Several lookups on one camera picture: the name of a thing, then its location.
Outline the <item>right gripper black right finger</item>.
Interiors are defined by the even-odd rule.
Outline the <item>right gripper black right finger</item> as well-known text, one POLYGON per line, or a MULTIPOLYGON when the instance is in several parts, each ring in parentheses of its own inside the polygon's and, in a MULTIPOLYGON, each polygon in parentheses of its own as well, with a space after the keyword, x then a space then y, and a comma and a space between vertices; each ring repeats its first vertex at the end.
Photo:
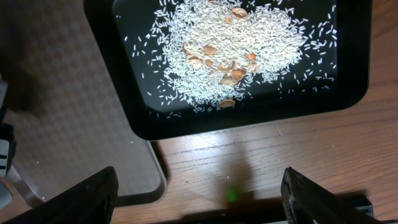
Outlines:
POLYGON ((284 171, 280 191, 288 224, 380 222, 361 213, 291 167, 284 171))

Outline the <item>pile of rice scraps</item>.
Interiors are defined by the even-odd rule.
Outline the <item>pile of rice scraps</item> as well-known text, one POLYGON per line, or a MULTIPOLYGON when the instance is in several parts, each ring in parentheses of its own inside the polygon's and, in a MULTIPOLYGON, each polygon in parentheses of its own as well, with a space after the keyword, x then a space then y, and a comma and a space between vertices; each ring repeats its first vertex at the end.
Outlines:
POLYGON ((330 91, 336 1, 115 1, 144 112, 155 121, 330 91))

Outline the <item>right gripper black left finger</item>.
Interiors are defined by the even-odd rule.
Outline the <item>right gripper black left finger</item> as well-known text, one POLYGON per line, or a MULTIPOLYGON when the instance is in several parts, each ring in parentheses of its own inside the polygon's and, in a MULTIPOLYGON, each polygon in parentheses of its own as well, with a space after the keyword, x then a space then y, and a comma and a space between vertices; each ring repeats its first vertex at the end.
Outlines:
POLYGON ((118 188, 116 171, 108 166, 5 224, 110 223, 118 188))

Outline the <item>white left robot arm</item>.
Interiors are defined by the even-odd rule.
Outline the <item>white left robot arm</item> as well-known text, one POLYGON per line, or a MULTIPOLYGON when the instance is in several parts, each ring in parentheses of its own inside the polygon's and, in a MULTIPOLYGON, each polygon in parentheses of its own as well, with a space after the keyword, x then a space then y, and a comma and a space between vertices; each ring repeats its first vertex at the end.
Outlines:
POLYGON ((1 80, 1 178, 9 172, 16 151, 14 127, 3 122, 6 115, 6 108, 3 103, 7 89, 7 82, 1 80))

